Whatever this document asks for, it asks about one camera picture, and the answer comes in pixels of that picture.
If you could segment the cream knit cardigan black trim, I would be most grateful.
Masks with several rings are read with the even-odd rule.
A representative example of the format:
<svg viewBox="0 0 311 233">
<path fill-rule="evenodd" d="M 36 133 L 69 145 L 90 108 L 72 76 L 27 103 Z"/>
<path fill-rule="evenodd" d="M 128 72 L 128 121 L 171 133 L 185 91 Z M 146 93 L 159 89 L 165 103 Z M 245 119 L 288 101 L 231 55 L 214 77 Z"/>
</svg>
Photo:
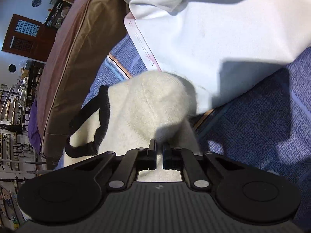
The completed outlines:
<svg viewBox="0 0 311 233">
<path fill-rule="evenodd" d="M 200 149 L 189 123 L 196 92 L 187 80 L 165 72 L 144 72 L 112 86 L 100 86 L 70 123 L 58 168 L 113 151 L 158 145 Z"/>
</svg>

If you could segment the blue plaid bed sheet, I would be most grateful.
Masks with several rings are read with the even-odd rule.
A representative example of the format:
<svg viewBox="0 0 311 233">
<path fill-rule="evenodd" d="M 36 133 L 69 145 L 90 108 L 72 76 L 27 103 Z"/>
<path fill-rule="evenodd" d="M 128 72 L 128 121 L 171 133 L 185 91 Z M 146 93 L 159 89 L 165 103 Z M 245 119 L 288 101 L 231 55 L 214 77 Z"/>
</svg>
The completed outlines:
<svg viewBox="0 0 311 233">
<path fill-rule="evenodd" d="M 310 49 L 252 89 L 190 119 L 199 146 L 287 178 L 301 191 L 294 223 L 310 232 Z"/>
</svg>

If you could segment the purple cloth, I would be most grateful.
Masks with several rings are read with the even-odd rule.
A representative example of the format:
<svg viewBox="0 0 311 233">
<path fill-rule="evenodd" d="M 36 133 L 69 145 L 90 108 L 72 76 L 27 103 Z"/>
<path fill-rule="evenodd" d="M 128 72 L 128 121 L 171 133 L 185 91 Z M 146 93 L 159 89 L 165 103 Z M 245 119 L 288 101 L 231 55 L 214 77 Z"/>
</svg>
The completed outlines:
<svg viewBox="0 0 311 233">
<path fill-rule="evenodd" d="M 30 117 L 28 121 L 28 139 L 30 141 L 30 144 L 33 146 L 35 152 L 40 155 L 41 154 L 41 137 L 38 131 L 38 125 L 37 125 L 37 101 L 36 99 L 32 103 L 31 111 L 30 111 Z"/>
</svg>

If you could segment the white cloth garment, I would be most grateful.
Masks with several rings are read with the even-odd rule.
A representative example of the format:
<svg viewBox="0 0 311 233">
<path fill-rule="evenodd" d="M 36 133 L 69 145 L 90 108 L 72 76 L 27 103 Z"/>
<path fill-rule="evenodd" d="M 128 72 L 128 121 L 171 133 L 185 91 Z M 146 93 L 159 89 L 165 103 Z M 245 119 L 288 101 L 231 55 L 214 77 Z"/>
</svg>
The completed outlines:
<svg viewBox="0 0 311 233">
<path fill-rule="evenodd" d="M 189 81 L 196 112 L 245 93 L 310 46 L 310 0 L 125 0 L 149 70 Z"/>
</svg>

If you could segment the brown maroon mattress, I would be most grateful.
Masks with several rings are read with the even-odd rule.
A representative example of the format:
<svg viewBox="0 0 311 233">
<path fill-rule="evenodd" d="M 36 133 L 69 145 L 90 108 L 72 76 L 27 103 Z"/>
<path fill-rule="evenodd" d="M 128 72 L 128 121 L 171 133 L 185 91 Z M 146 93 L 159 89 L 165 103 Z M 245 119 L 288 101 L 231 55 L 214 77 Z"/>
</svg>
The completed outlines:
<svg viewBox="0 0 311 233">
<path fill-rule="evenodd" d="M 70 121 L 109 51 L 125 37 L 126 8 L 124 0 L 75 0 L 58 29 L 35 96 L 43 157 L 62 156 Z"/>
</svg>

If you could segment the cluttered metal shelf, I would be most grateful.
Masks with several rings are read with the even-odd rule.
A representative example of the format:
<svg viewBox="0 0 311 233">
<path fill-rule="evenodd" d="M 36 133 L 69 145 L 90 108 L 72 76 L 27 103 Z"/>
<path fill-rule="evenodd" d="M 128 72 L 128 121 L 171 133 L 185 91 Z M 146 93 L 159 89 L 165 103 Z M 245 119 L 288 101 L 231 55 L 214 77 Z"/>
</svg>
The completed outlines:
<svg viewBox="0 0 311 233">
<path fill-rule="evenodd" d="M 1 129 L 22 134 L 27 130 L 32 103 L 45 64 L 26 59 L 16 68 L 18 80 L 10 87 L 1 85 Z"/>
</svg>

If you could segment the dark red wooden door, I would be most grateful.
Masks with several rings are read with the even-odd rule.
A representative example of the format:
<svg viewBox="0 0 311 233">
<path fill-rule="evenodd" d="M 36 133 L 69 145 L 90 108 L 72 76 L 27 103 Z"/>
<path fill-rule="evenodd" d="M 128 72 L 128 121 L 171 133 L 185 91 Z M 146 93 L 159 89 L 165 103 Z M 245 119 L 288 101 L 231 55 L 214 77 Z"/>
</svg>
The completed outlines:
<svg viewBox="0 0 311 233">
<path fill-rule="evenodd" d="M 46 62 L 56 33 L 56 28 L 13 14 L 4 38 L 2 51 Z"/>
</svg>

